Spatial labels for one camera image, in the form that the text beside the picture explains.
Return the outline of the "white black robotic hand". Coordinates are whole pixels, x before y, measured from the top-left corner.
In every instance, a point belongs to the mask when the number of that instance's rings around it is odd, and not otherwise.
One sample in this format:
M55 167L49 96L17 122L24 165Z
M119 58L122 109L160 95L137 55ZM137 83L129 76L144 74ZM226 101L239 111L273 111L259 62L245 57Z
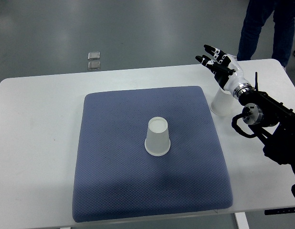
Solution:
M212 72L222 90L230 92L235 99L239 99L242 93L253 89L245 79L235 56L210 45L204 45L204 50L211 57L197 55L195 59Z

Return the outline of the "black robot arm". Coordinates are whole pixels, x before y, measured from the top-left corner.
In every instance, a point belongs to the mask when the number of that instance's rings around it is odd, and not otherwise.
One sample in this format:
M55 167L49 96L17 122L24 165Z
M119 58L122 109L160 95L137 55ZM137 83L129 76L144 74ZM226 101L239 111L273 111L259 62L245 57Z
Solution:
M295 113L266 92L246 84L236 92L242 112L232 119L232 128L246 138L257 137L264 155L279 165L290 165L295 175Z

